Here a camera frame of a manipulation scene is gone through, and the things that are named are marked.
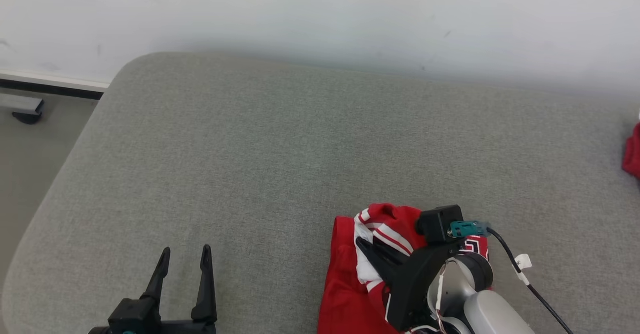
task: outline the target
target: red cloth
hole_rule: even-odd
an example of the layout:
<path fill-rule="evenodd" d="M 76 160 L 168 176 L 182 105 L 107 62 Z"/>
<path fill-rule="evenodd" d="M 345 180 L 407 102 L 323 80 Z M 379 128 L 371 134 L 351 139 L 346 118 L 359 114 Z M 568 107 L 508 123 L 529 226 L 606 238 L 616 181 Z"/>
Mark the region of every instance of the red cloth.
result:
<path fill-rule="evenodd" d="M 635 126 L 633 135 L 626 140 L 626 143 L 622 169 L 640 179 L 640 123 Z"/>
<path fill-rule="evenodd" d="M 375 237 L 410 255 L 426 246 L 415 230 L 420 213 L 412 207 L 372 204 L 355 218 L 336 217 L 318 334 L 397 334 L 385 319 L 388 290 L 368 259 L 358 254 L 355 238 L 372 241 Z M 468 237 L 462 250 L 489 258 L 486 238 Z"/>
<path fill-rule="evenodd" d="M 333 224 L 318 334 L 398 334 L 383 316 L 375 313 L 367 287 L 358 280 L 354 225 L 354 219 L 348 217 L 336 217 Z"/>

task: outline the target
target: gray upholstered surface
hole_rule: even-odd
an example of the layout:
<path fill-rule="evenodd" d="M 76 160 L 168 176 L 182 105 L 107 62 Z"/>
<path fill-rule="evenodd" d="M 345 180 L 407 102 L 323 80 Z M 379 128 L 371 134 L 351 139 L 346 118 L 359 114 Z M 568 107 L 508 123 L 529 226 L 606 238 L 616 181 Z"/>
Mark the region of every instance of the gray upholstered surface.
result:
<path fill-rule="evenodd" d="M 334 216 L 458 203 L 489 220 L 577 333 L 640 327 L 636 104 L 206 54 L 128 64 L 30 224 L 2 300 L 14 333 L 86 333 L 142 293 L 188 318 L 214 251 L 219 332 L 312 333 Z M 496 290 L 560 333 L 492 239 Z"/>

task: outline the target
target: wire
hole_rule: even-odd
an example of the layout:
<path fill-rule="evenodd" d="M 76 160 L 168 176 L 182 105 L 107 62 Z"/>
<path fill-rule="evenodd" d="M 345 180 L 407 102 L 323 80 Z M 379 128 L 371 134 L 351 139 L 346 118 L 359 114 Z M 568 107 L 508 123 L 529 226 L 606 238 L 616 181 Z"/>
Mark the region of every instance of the wire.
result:
<path fill-rule="evenodd" d="M 442 323 L 442 312 L 441 312 L 441 304 L 442 304 L 442 287 L 444 287 L 444 272 L 447 270 L 447 264 L 445 263 L 439 271 L 438 276 L 438 300 L 436 300 L 436 316 L 438 318 L 439 329 L 442 334 L 447 334 L 447 331 L 444 328 L 444 323 Z"/>
<path fill-rule="evenodd" d="M 417 331 L 422 330 L 422 329 L 428 329 L 428 330 L 430 330 L 430 331 L 432 331 L 434 333 L 438 332 L 438 330 L 436 328 L 434 328 L 434 327 L 432 327 L 430 325 L 420 325 L 418 327 L 412 328 L 409 332 L 406 332 L 406 333 L 407 334 L 411 334 L 411 333 L 417 332 Z"/>
<path fill-rule="evenodd" d="M 498 234 L 498 232 L 496 232 L 493 228 L 487 227 L 486 231 L 491 233 L 491 234 L 493 234 L 493 236 L 495 236 L 495 238 L 498 239 L 498 241 L 500 242 L 502 247 L 504 247 L 504 250 L 507 252 L 507 255 L 509 256 L 511 264 L 513 265 L 513 267 L 515 268 L 516 272 L 518 273 L 518 277 L 526 284 L 526 287 L 528 288 L 528 290 L 530 290 L 531 293 L 533 293 L 533 295 L 535 295 L 535 297 L 538 300 L 540 300 L 540 302 L 542 302 L 542 304 L 546 307 L 546 309 L 551 313 L 551 315 L 553 315 L 555 320 L 557 320 L 558 323 L 560 323 L 560 325 L 562 325 L 562 327 L 564 328 L 564 330 L 566 330 L 567 333 L 574 334 L 574 332 L 571 330 L 571 328 L 569 328 L 569 325 L 567 325 L 565 323 L 565 321 L 563 321 L 563 319 L 560 318 L 560 315 L 558 315 L 556 310 L 553 307 L 551 307 L 551 304 L 549 304 L 542 297 L 542 295 L 540 295 L 540 293 L 538 293 L 538 291 L 533 287 L 533 285 L 531 283 L 529 283 L 529 281 L 525 277 L 524 273 L 522 273 L 522 270 L 521 270 L 520 266 L 516 262 L 516 259 L 514 258 L 514 253 L 512 253 L 512 250 L 509 248 L 509 246 L 507 245 L 507 242 L 505 242 L 503 237 L 500 234 Z"/>

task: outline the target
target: white cable clip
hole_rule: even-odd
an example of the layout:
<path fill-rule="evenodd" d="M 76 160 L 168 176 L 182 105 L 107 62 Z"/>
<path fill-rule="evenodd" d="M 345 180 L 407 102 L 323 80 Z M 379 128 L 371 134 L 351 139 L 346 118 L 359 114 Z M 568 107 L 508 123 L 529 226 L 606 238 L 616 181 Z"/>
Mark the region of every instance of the white cable clip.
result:
<path fill-rule="evenodd" d="M 533 264 L 531 263 L 531 258 L 529 257 L 528 254 L 523 253 L 520 254 L 519 256 L 516 257 L 516 263 L 518 264 L 520 270 L 523 270 L 525 268 L 531 268 L 533 266 Z M 527 276 L 524 275 L 524 272 L 521 271 L 520 273 L 518 272 L 518 270 L 516 268 L 514 268 L 513 270 L 516 271 L 516 274 L 518 275 L 518 278 L 524 282 L 524 284 L 526 286 L 528 286 L 530 284 L 529 280 L 527 279 Z"/>
<path fill-rule="evenodd" d="M 526 253 L 517 256 L 516 263 L 518 263 L 518 266 L 521 270 L 523 270 L 524 268 L 531 268 L 533 266 L 533 264 L 531 264 L 531 258 Z"/>

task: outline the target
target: black baseboard trim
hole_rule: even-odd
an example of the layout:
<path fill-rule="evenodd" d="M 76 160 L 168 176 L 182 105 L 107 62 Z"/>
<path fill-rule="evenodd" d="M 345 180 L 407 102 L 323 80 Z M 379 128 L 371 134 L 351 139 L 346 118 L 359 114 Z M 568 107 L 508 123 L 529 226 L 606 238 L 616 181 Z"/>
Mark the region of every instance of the black baseboard trim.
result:
<path fill-rule="evenodd" d="M 66 88 L 59 86 L 50 86 L 48 84 L 36 84 L 20 81 L 11 81 L 9 79 L 0 79 L 0 88 L 12 90 L 35 91 L 38 93 L 48 93 L 57 95 L 66 95 L 68 97 L 86 98 L 100 100 L 103 97 L 102 91 L 78 90 L 75 88 Z"/>

